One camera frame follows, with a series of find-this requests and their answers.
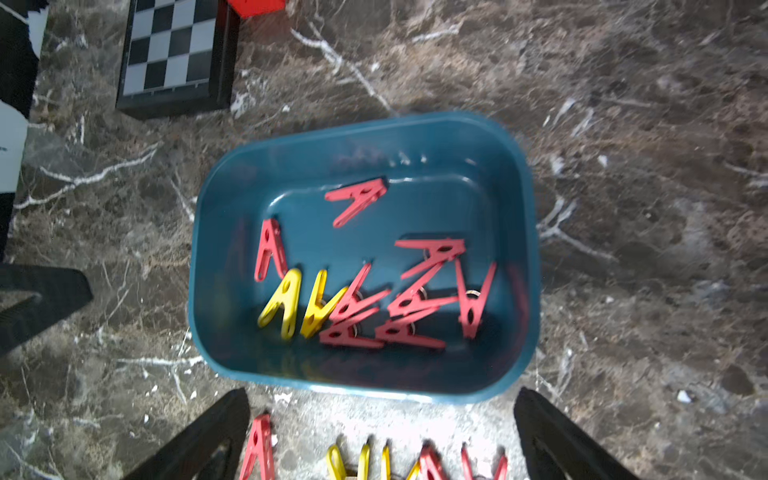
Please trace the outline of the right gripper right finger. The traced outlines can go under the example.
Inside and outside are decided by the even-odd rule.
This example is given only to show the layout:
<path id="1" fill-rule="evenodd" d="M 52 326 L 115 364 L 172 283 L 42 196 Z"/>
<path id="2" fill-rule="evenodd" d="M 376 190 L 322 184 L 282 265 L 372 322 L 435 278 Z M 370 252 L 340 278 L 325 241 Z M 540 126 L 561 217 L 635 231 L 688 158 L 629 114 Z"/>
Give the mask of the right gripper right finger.
<path id="1" fill-rule="evenodd" d="M 637 479 L 536 391 L 520 389 L 514 417 L 531 479 Z"/>

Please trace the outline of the big yellow clothespin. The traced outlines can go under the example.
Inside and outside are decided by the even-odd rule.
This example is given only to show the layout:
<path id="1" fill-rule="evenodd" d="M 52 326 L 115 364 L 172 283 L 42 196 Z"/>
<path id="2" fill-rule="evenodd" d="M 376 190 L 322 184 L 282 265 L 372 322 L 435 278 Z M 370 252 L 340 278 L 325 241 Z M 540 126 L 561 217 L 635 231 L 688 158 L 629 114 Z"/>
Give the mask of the big yellow clothespin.
<path id="1" fill-rule="evenodd" d="M 290 340 L 296 328 L 302 273 L 298 268 L 290 269 L 281 280 L 275 292 L 259 314 L 257 324 L 266 327 L 282 311 L 281 338 Z"/>

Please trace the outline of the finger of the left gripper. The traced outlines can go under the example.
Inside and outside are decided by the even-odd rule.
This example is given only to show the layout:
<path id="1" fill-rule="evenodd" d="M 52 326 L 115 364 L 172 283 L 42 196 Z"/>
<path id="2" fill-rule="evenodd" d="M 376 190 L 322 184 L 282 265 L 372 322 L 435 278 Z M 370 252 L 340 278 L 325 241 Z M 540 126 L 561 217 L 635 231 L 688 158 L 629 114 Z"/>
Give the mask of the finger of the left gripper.
<path id="1" fill-rule="evenodd" d="M 2 264 L 1 290 L 31 293 L 1 310 L 2 356 L 93 300 L 86 276 L 67 268 Z"/>

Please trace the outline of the teal plastic storage box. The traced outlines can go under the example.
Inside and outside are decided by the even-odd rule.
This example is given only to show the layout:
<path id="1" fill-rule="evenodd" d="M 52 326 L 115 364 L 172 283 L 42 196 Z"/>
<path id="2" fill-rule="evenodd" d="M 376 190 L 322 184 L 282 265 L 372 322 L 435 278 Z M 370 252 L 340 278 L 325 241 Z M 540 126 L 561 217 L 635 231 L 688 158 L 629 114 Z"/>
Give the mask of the teal plastic storage box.
<path id="1" fill-rule="evenodd" d="M 382 178 L 387 193 L 341 228 L 351 200 L 327 192 Z M 305 310 L 320 270 L 324 300 L 352 285 L 359 298 L 386 295 L 357 325 L 363 338 L 389 320 L 387 306 L 419 278 L 401 275 L 425 257 L 398 240 L 462 239 L 463 275 L 481 288 L 497 264 L 475 339 L 462 335 L 452 303 L 415 324 L 442 350 L 397 343 L 381 349 L 325 345 L 319 333 L 283 340 L 281 323 L 259 313 L 281 282 L 270 262 L 254 280 L 265 219 L 281 227 L 287 266 L 302 273 Z M 539 337 L 540 265 L 533 182 L 525 155 L 498 123 L 466 112 L 379 120 L 251 143 L 222 157 L 197 203 L 188 318 L 194 343 L 219 374 L 259 384 L 334 393 L 474 403 L 511 387 Z M 426 285 L 428 298 L 457 294 L 449 262 Z"/>

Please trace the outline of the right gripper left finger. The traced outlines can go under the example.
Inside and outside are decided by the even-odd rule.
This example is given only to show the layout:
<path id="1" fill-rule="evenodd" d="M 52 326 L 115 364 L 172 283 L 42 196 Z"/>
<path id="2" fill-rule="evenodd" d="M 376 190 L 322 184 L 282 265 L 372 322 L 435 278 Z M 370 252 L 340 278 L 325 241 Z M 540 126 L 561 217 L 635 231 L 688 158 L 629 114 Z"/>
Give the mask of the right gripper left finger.
<path id="1" fill-rule="evenodd" d="M 249 419 L 246 391 L 233 389 L 126 477 L 232 479 Z"/>

